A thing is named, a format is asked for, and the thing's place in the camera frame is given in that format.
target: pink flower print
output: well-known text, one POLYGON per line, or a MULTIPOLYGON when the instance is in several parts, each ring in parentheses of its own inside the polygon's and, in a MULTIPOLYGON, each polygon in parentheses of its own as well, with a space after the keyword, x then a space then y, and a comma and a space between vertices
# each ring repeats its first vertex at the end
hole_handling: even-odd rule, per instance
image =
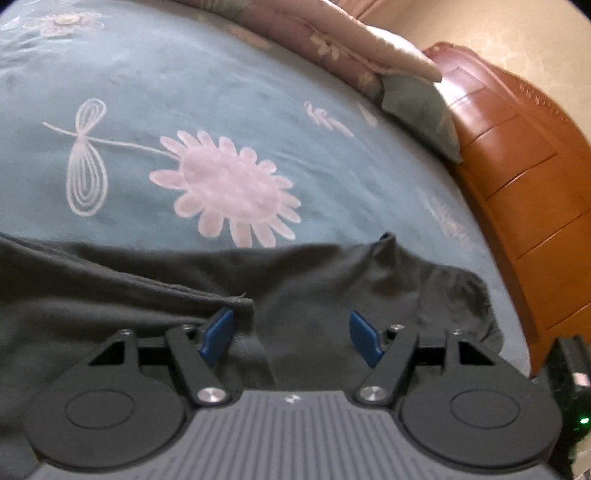
POLYGON ((226 30, 229 31, 236 38, 239 38, 240 40, 243 40, 256 48, 269 50, 273 46, 263 37, 251 32, 250 30, 247 30, 246 28, 242 28, 239 25, 228 25, 226 27, 226 30))
POLYGON ((328 37, 316 32, 312 34, 310 41, 318 47, 318 55, 320 57, 330 54, 333 61, 337 61, 339 59, 340 50, 331 42, 331 39, 328 37))
POLYGON ((323 108, 314 108, 310 102, 304 102, 304 107, 316 125, 326 127, 328 130, 334 130, 336 128, 341 133, 347 135, 347 137, 355 136, 355 134, 341 122, 329 117, 328 113, 323 108))
POLYGON ((39 30, 43 37, 64 37, 74 30, 98 30, 104 25, 97 19, 102 17, 97 12, 63 13, 47 15, 43 18, 34 18, 22 27, 28 30, 39 30))
POLYGON ((299 223, 295 208, 301 202, 285 190, 293 187, 287 178, 273 175, 277 167, 271 160, 257 163, 256 152, 244 147, 236 153, 229 138, 220 137, 216 146, 208 133, 197 138, 177 133, 182 143, 161 137, 160 142, 179 158, 178 170, 157 170, 150 180, 167 189, 184 190, 174 202, 179 217, 201 214, 199 233, 205 238, 220 235, 229 219, 230 234, 237 247, 252 247, 251 230, 263 247, 276 245, 275 234, 293 240, 294 232, 279 216, 299 223))

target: dark gray cloth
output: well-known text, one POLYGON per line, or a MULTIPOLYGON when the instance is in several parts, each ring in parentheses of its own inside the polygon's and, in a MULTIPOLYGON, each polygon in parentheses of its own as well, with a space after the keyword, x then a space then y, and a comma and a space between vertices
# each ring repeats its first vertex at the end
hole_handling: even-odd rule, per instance
POLYGON ((441 344, 462 329, 495 351, 502 335, 485 284, 421 260, 387 235, 374 244, 135 252, 0 236, 0 478, 36 462, 21 422, 33 395, 121 328, 139 335, 229 306, 238 334, 217 373, 231 389, 347 392, 369 368, 349 339, 357 310, 377 329, 415 324, 441 344))

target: green pillowcase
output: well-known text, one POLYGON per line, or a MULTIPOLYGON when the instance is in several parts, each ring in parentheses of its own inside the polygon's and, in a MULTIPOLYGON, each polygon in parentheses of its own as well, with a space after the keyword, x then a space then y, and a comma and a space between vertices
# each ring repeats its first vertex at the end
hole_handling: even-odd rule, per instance
POLYGON ((462 163, 456 127, 435 85, 400 74, 385 76, 382 81, 382 110, 398 118, 419 140, 447 160, 462 163))

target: wall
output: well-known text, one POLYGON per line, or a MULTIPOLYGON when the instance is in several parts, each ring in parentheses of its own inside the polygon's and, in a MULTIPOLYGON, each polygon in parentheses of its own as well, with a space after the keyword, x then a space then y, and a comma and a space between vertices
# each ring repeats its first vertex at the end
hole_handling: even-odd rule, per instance
POLYGON ((567 0, 385 0, 384 5, 363 21, 419 48, 447 40, 475 50, 545 91, 591 142, 591 22, 567 0))

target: gray ribbed plate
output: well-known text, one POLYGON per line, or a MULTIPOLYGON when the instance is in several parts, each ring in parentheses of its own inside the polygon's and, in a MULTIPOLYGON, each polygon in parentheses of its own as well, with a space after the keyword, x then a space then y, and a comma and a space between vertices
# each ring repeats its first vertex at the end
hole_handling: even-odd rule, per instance
POLYGON ((30 480, 557 480, 545 466, 490 476, 452 470, 417 451, 385 410, 342 392, 246 391, 199 410, 166 452, 114 473, 43 465, 30 480))

